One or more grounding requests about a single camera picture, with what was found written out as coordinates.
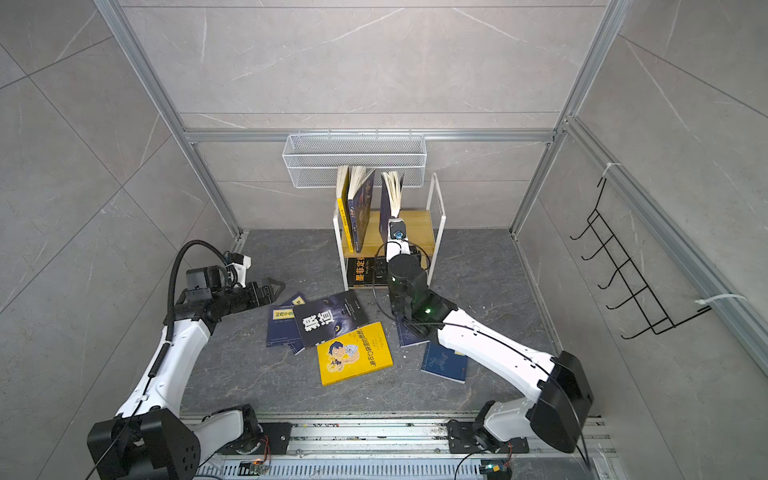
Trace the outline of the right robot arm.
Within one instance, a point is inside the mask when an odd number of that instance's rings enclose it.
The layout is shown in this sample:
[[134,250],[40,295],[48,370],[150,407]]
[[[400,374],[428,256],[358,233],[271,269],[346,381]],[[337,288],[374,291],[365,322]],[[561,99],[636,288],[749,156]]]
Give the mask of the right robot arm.
[[416,256],[387,260],[393,317],[413,334],[469,357],[509,382],[523,397],[488,401],[475,417],[473,437],[495,452],[512,439],[535,436],[563,453],[585,454],[582,431],[594,395],[580,360],[526,347],[473,319],[427,285]]

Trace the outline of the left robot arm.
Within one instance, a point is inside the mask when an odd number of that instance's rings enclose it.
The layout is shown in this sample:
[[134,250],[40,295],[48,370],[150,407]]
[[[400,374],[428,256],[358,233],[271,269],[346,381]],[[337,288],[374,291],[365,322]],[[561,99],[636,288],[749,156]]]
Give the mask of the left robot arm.
[[266,279],[232,287],[189,287],[173,302],[170,325],[142,379],[115,416],[95,424],[87,447],[102,479],[192,479],[219,451],[250,454],[267,439],[248,404],[218,410],[194,426],[180,418],[193,367],[226,316],[273,303],[285,285]]

